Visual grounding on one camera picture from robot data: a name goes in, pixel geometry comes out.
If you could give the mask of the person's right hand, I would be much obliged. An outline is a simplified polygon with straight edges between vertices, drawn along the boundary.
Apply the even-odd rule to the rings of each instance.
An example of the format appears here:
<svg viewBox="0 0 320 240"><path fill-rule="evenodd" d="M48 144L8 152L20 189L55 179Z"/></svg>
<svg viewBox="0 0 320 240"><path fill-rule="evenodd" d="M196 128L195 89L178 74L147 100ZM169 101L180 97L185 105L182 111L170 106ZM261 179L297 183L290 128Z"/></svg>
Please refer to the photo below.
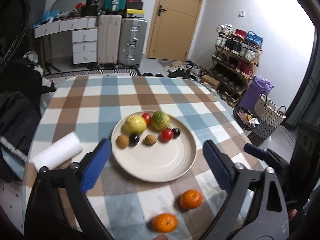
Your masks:
<svg viewBox="0 0 320 240"><path fill-rule="evenodd" d="M291 209L287 212L287 215L288 215L288 219L289 221L291 221L292 219L294 219L294 217L296 216L297 214L297 210L296 209Z"/></svg>

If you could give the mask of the person's left hand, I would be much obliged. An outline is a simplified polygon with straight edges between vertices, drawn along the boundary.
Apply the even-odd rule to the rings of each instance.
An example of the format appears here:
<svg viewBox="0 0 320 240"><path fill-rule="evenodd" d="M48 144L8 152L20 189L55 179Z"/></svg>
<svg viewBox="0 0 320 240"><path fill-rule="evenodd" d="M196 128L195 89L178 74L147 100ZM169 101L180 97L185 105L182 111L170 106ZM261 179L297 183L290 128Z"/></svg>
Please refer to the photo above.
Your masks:
<svg viewBox="0 0 320 240"><path fill-rule="evenodd" d="M168 237L165 234L158 235L153 240L168 240Z"/></svg>

